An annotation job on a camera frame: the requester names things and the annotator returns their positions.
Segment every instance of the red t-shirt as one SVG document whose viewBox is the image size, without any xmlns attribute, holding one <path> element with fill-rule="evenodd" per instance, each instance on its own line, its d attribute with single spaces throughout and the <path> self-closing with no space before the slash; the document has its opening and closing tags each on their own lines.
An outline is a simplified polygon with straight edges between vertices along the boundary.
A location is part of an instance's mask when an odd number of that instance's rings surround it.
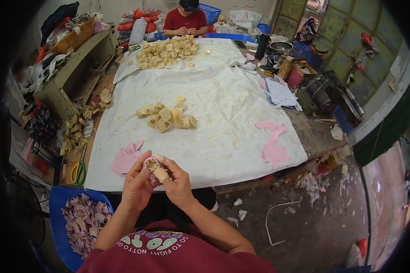
<svg viewBox="0 0 410 273">
<path fill-rule="evenodd" d="M 132 232 L 110 249 L 93 249 L 77 273 L 99 272 L 275 272 L 272 263 L 256 255 L 239 252 L 228 255 L 206 243 L 196 226 L 191 235 L 171 232 L 176 229 L 169 220 L 145 227 L 164 227 L 168 231 Z"/>
<path fill-rule="evenodd" d="M 198 10 L 184 17 L 177 8 L 172 10 L 167 14 L 164 29 L 178 30 L 181 27 L 186 27 L 187 29 L 195 28 L 196 30 L 207 27 L 205 13 L 202 10 Z"/>
</svg>

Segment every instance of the blue plastic basket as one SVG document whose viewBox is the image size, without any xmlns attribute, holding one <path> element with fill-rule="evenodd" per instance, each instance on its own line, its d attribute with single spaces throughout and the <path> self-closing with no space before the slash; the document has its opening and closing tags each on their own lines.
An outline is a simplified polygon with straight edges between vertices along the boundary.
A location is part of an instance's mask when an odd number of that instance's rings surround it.
<svg viewBox="0 0 410 273">
<path fill-rule="evenodd" d="M 220 38 L 220 39 L 231 39 L 236 41 L 250 41 L 254 42 L 249 36 L 241 35 L 241 34 L 229 34 L 229 33 L 208 33 L 207 38 Z"/>
<path fill-rule="evenodd" d="M 158 40 L 165 41 L 165 40 L 167 40 L 167 37 L 164 36 L 164 32 L 155 33 L 153 35 L 153 37 L 155 37 L 155 41 L 158 41 Z"/>
<path fill-rule="evenodd" d="M 257 28 L 265 34 L 271 34 L 272 33 L 272 26 L 269 26 L 269 25 L 259 24 Z"/>
<path fill-rule="evenodd" d="M 307 63 L 317 71 L 323 64 L 322 58 L 313 55 L 313 53 L 308 51 L 307 45 L 298 41 L 294 41 L 293 49 L 290 51 L 290 55 L 295 58 L 306 58 Z"/>
<path fill-rule="evenodd" d="M 76 196 L 80 197 L 81 193 L 87 194 L 95 202 L 106 202 L 106 204 L 111 208 L 112 213 L 114 213 L 114 209 L 112 208 L 110 202 L 101 192 L 70 187 L 52 188 L 49 196 L 49 209 L 50 228 L 53 235 L 53 241 L 55 242 L 56 251 L 58 252 L 61 260 L 74 272 L 79 269 L 83 263 L 83 260 L 81 260 L 81 255 L 73 252 L 71 245 L 68 242 L 69 238 L 67 237 L 66 221 L 62 215 L 61 208 L 65 207 L 68 198 Z"/>
<path fill-rule="evenodd" d="M 222 10 L 218 8 L 211 7 L 205 4 L 199 4 L 199 9 L 205 13 L 206 22 L 208 26 L 217 23 L 220 13 L 222 12 Z"/>
<path fill-rule="evenodd" d="M 340 106 L 336 107 L 336 109 L 333 111 L 333 114 L 335 115 L 337 122 L 339 123 L 340 128 L 343 132 L 350 134 L 354 130 L 352 125 L 348 122 L 348 119 L 346 118 L 346 115 L 340 108 Z"/>
</svg>

